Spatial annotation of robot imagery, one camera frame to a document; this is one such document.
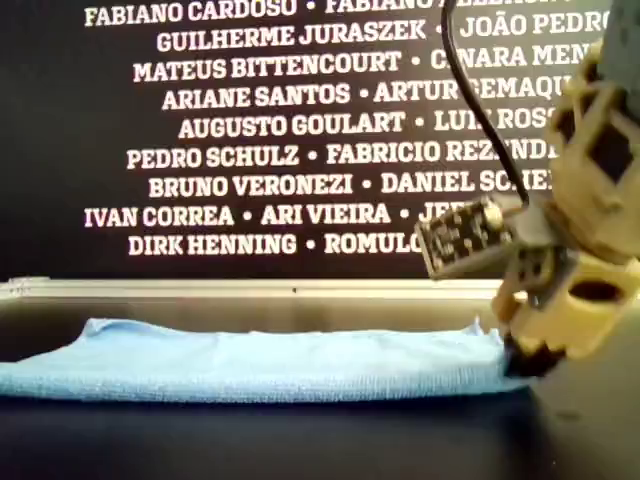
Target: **black wall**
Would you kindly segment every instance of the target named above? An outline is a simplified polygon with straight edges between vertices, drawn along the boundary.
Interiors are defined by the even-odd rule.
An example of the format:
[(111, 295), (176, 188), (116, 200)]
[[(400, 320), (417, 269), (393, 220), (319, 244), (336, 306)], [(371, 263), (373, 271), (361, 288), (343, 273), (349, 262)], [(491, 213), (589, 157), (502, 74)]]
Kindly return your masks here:
[[(495, 80), (483, 80), (484, 105), (496, 112), (494, 119), (506, 139), (538, 147), (548, 151), (540, 143), (542, 129), (527, 123), (527, 116), (538, 109), (547, 113), (553, 98), (546, 95), (546, 87), (556, 87), (560, 77), (570, 75), (576, 68), (575, 45), (591, 43), (602, 36), (602, 14), (608, 8), (606, 1), (538, 1), (518, 2), (505, 0), (506, 5), (464, 6), (461, 0), (456, 24), (466, 31), (467, 18), (488, 17), (492, 23), (504, 16), (511, 22), (520, 15), (520, 23), (514, 23), (517, 35), (503, 35), (497, 28), (487, 32), (462, 37), (458, 32), (459, 47), (474, 48), (476, 54), (486, 49), (489, 58), (494, 48), (507, 48), (511, 66), (469, 65), (468, 72), (474, 79), (513, 78), (512, 96), (515, 98), (486, 98), (487, 90)], [(218, 8), (225, 2), (216, 2)], [(241, 2), (227, 2), (238, 5)], [(336, 2), (336, 5), (362, 4)], [(364, 2), (369, 4), (403, 4), (404, 2)], [(344, 247), (349, 247), (351, 237), (344, 234), (397, 233), (394, 238), (410, 243), (413, 224), (425, 211), (425, 203), (434, 208), (437, 202), (462, 202), (483, 193), (481, 185), (493, 178), (499, 166), (496, 161), (480, 161), (475, 155), (488, 153), (482, 147), (482, 132), (477, 129), (443, 130), (437, 116), (448, 118), (450, 112), (466, 109), (459, 99), (419, 96), (406, 101), (376, 101), (384, 99), (380, 83), (390, 85), (394, 81), (432, 81), (430, 88), (442, 88), (437, 81), (450, 80), (450, 72), (441, 65), (433, 65), (432, 55), (442, 49), (436, 26), (440, 20), (440, 8), (435, 1), (430, 8), (409, 8), (393, 11), (368, 11), (356, 13), (327, 13), (326, 0), (317, 0), (315, 9), (308, 9), (306, 2), (294, 0), (254, 0), (246, 5), (260, 9), (296, 7), (295, 14), (263, 18), (232, 18), (210, 21), (188, 21), (189, 2), (182, 2), (185, 19), (176, 23), (112, 25), (86, 27), (85, 8), (109, 7), (110, 2), (89, 3), (85, 0), (49, 2), (44, 0), (5, 0), (0, 17), (0, 280), (22, 275), (46, 275), (56, 278), (421, 278), (425, 269), (421, 256), (416, 252), (390, 249), (389, 253), (327, 253), (331, 248), (326, 234), (343, 235)], [(485, 0), (480, 3), (498, 3)], [(524, 31), (522, 20), (525, 20)], [(304, 35), (305, 29), (314, 24), (351, 25), (357, 23), (365, 30), (380, 23), (383, 37), (389, 34), (411, 35), (406, 20), (425, 20), (417, 29), (426, 39), (386, 38), (372, 42), (332, 43), (328, 45), (266, 46), (255, 48), (209, 49), (187, 52), (158, 51), (159, 34), (167, 32), (204, 31), (221, 29), (248, 29), (256, 27), (292, 26), (293, 39)], [(536, 64), (536, 49), (552, 47), (547, 61)], [(387, 71), (362, 73), (278, 76), (269, 68), (269, 75), (244, 77), (233, 75), (234, 58), (274, 57), (360, 52), (369, 55), (387, 55), (395, 58), (397, 70), (389, 71), (393, 64), (385, 62)], [(566, 57), (556, 54), (565, 52)], [(413, 63), (418, 57), (420, 64)], [(212, 60), (218, 67), (219, 78), (193, 81), (135, 82), (134, 64)], [(550, 81), (539, 80), (541, 77)], [(537, 92), (526, 89), (527, 82)], [(301, 104), (293, 106), (257, 106), (258, 100), (274, 87), (292, 85), (344, 84), (348, 92), (347, 103), (323, 105)], [(235, 108), (209, 108), (191, 110), (164, 110), (166, 92), (169, 90), (207, 90), (230, 87), (248, 87), (248, 102)], [(500, 86), (494, 87), (494, 94)], [(361, 97), (360, 90), (369, 95)], [(291, 133), (297, 116), (317, 114), (351, 114), (357, 119), (362, 113), (404, 112), (405, 120), (396, 131), (382, 133), (348, 133), (296, 135)], [(509, 115), (515, 113), (519, 125), (508, 125)], [(288, 124), (289, 133), (283, 136), (223, 136), (214, 138), (179, 138), (183, 121), (196, 118), (279, 116)], [(416, 125), (422, 117), (424, 124)], [(267, 126), (277, 126), (275, 120)], [(467, 141), (463, 151), (465, 160), (448, 158)], [(390, 142), (432, 142), (431, 161), (380, 163), (388, 160), (386, 154), (377, 155), (374, 163), (331, 163), (327, 144)], [(290, 166), (210, 167), (187, 169), (128, 168), (127, 152), (135, 149), (193, 148), (203, 153), (210, 148), (225, 146), (280, 146), (277, 158), (286, 157), (285, 146), (296, 146), (298, 164)], [(309, 152), (317, 152), (317, 158), (308, 158)], [(548, 154), (534, 155), (519, 161), (528, 171), (530, 186), (547, 190), (550, 179), (546, 177)], [(463, 172), (475, 191), (432, 191), (385, 193), (382, 174), (413, 175), (418, 172)], [(326, 177), (327, 186), (345, 186), (345, 176), (352, 175), (351, 194), (331, 194), (320, 191), (316, 195), (242, 195), (234, 188), (234, 178), (242, 184), (243, 176), (275, 175), (267, 181), (281, 181), (284, 175), (331, 174)], [(163, 182), (165, 178), (223, 177), (218, 185), (228, 182), (229, 191), (224, 196), (191, 198), (150, 198), (149, 179)], [(363, 182), (369, 181), (365, 188)], [(307, 205), (319, 204), (372, 204), (378, 213), (388, 213), (389, 223), (314, 224), (306, 210)], [(264, 225), (261, 221), (269, 206), (301, 205), (301, 224)], [(228, 206), (234, 217), (234, 225), (208, 225), (195, 227), (157, 227), (144, 224), (142, 212), (146, 207), (197, 207)], [(98, 228), (93, 217), (92, 227), (87, 226), (85, 209), (120, 209), (137, 207), (136, 226)], [(245, 211), (252, 218), (245, 220)], [(275, 255), (220, 255), (212, 249), (205, 255), (190, 255), (189, 235), (249, 235), (292, 234), (296, 253)], [(182, 236), (182, 254), (131, 255), (130, 237)], [(210, 237), (214, 242), (219, 237)], [(308, 241), (315, 243), (309, 249)]]

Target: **table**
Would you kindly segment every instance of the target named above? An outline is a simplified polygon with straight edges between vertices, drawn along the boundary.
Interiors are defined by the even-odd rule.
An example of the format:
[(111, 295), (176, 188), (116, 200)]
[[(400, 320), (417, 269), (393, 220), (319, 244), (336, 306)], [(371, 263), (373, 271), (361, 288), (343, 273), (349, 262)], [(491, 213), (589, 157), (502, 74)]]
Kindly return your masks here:
[[(490, 323), (486, 303), (22, 300), (0, 309), (0, 360), (63, 345), (91, 316), (194, 331), (430, 330), (475, 314)], [(327, 406), (3, 400), (0, 478), (635, 480), (639, 334), (637, 308), (596, 355), (507, 395)]]

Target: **wire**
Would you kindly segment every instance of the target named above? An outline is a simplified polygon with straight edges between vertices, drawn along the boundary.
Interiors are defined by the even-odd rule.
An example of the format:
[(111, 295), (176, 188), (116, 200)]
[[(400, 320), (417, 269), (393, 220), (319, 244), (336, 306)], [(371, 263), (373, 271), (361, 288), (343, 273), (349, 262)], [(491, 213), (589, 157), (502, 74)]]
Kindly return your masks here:
[(453, 74), (453, 78), (456, 80), (458, 84), (458, 88), (460, 89), (460, 93), (462, 93), (462, 97), (467, 102), (467, 105), (471, 109), (471, 111), (476, 116), (478, 123), (482, 127), (484, 134), (491, 141), (493, 145), (493, 149), (498, 154), (498, 159), (502, 164), (502, 168), (507, 174), (507, 178), (509, 181), (515, 185), (516, 191), (520, 196), (520, 199), (525, 205), (529, 204), (529, 193), (524, 186), (524, 182), (522, 181), (522, 176), (518, 171), (518, 167), (516, 167), (513, 158), (509, 154), (507, 147), (498, 133), (496, 127), (491, 123), (489, 117), (485, 113), (482, 105), (480, 105), (480, 100), (476, 97), (475, 92), (473, 91), (473, 87), (469, 83), (467, 73), (464, 67), (460, 63), (460, 59), (458, 58), (458, 52), (456, 47), (456, 42), (453, 36), (453, 12), (456, 8), (458, 0), (444, 0), (444, 5), (442, 7), (442, 19), (441, 19), (441, 28), (442, 28), (442, 42), (444, 44), (444, 51), (447, 56), (447, 61), (451, 67), (451, 73)]

